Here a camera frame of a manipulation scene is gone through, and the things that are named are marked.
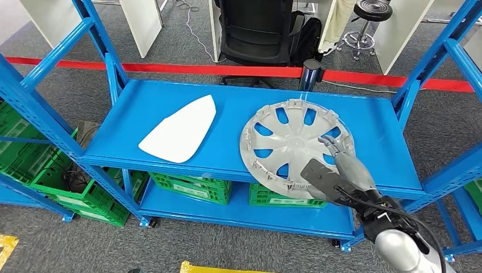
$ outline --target black stool seat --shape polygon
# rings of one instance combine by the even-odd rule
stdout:
[[[372,22],[388,20],[393,13],[392,7],[380,0],[358,0],[353,11],[360,18]]]

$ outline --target black office chair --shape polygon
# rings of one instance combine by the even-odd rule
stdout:
[[[226,58],[243,65],[285,66],[296,52],[301,27],[305,22],[302,13],[292,15],[293,0],[216,0],[221,8],[221,52]],[[221,84],[233,78],[227,76]],[[265,83],[265,78],[252,77],[250,86]]]

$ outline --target black backpack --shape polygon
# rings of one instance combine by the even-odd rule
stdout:
[[[299,13],[302,14],[300,11],[295,11],[292,13],[293,20]],[[303,62],[307,59],[316,59],[321,61],[323,54],[318,52],[321,27],[322,24],[318,18],[310,18],[303,28],[301,28],[298,48],[293,56],[291,56],[291,66],[302,67]]]

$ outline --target gray carpet floor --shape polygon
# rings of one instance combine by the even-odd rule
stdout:
[[[208,50],[211,35],[206,1],[190,1],[200,7],[192,13],[194,32]],[[165,28],[149,54],[141,59],[122,10],[115,6],[97,6],[99,14],[123,62],[210,64],[211,61],[185,25],[186,11],[169,2],[162,16]],[[445,15],[430,14],[440,18]],[[360,28],[363,22],[349,23],[347,29]],[[395,63],[391,74],[406,76],[415,67],[443,25],[421,24]],[[49,46],[32,23],[0,46],[5,56],[43,57]],[[84,37],[66,57],[70,60],[99,61],[94,46]],[[230,61],[219,64],[234,64]],[[344,49],[323,60],[330,69],[380,73],[376,57],[363,55],[355,62]],[[16,66],[26,74],[30,66]],[[129,73],[131,77],[168,81],[216,83],[217,76]],[[451,60],[435,74],[437,78],[462,79]],[[297,81],[274,79],[281,89],[296,89]],[[236,82],[245,85],[245,81]],[[373,86],[377,90],[394,90]],[[39,85],[39,93],[72,125],[80,120],[102,122],[110,108],[105,72],[55,68]],[[315,91],[386,96],[363,90],[318,84]],[[420,179],[468,150],[482,139],[482,106],[474,94],[420,91],[405,130],[405,137]],[[463,240],[468,231],[450,197],[444,199],[453,214]],[[417,213],[436,233],[441,243],[450,240],[435,205]],[[141,267],[145,272],[178,272],[183,260],[202,266],[271,272],[393,272],[368,242],[341,253],[320,237],[245,229],[189,221],[161,219],[154,229],[142,229],[130,218],[119,228],[76,218],[65,224],[59,216],[42,209],[0,205],[0,234],[19,237],[12,256],[2,273],[10,272],[127,272]],[[480,254],[457,257],[459,272],[480,272]]]

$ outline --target stanchion post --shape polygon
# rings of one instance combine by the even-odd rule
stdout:
[[[301,72],[300,91],[312,91],[316,82],[321,82],[325,70],[321,68],[319,61],[308,59],[303,62],[303,71]]]

